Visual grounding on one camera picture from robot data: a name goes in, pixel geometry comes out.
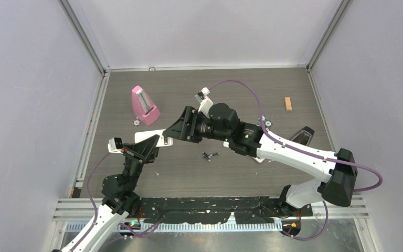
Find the large white remote control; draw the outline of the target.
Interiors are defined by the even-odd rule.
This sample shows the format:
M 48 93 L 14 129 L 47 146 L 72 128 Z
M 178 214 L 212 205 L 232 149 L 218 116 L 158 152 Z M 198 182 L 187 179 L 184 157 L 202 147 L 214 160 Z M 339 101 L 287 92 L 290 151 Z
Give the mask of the large white remote control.
M 139 143 L 143 140 L 153 137 L 154 135 L 159 135 L 160 138 L 156 145 L 157 148 L 172 146 L 173 139 L 170 137 L 164 136 L 163 135 L 164 131 L 165 131 L 165 129 L 137 132 L 134 135 L 134 142 Z

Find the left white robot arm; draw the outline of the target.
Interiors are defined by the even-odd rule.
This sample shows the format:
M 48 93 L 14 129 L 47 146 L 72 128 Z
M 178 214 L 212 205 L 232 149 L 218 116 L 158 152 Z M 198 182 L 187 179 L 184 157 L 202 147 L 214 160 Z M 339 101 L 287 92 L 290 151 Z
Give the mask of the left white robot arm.
M 107 176 L 102 182 L 104 198 L 99 206 L 90 196 L 93 217 L 81 232 L 59 251 L 98 251 L 111 232 L 126 217 L 139 213 L 141 199 L 134 192 L 143 166 L 153 163 L 158 155 L 161 136 L 154 134 L 138 143 L 123 143 L 121 138 L 108 142 L 109 154 L 122 154 L 124 169 L 120 174 Z

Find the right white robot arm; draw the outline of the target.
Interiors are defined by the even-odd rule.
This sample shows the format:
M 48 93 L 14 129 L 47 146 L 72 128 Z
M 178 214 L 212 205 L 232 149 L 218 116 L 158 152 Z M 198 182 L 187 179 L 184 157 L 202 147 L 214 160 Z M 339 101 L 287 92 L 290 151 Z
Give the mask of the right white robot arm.
M 351 204 L 358 171 L 350 150 L 322 151 L 281 138 L 242 122 L 225 103 L 213 105 L 207 113 L 186 106 L 163 135 L 193 143 L 204 138 L 223 141 L 237 154 L 277 161 L 312 175 L 309 182 L 284 187 L 278 202 L 284 215 L 320 201 L 341 207 Z

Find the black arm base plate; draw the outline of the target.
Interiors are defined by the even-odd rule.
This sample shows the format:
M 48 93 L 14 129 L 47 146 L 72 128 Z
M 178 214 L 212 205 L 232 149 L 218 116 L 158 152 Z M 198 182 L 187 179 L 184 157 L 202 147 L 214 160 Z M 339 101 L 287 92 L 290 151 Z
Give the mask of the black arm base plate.
M 310 205 L 294 208 L 277 197 L 143 197 L 133 203 L 128 217 L 154 224 L 268 224 L 275 218 L 310 217 Z

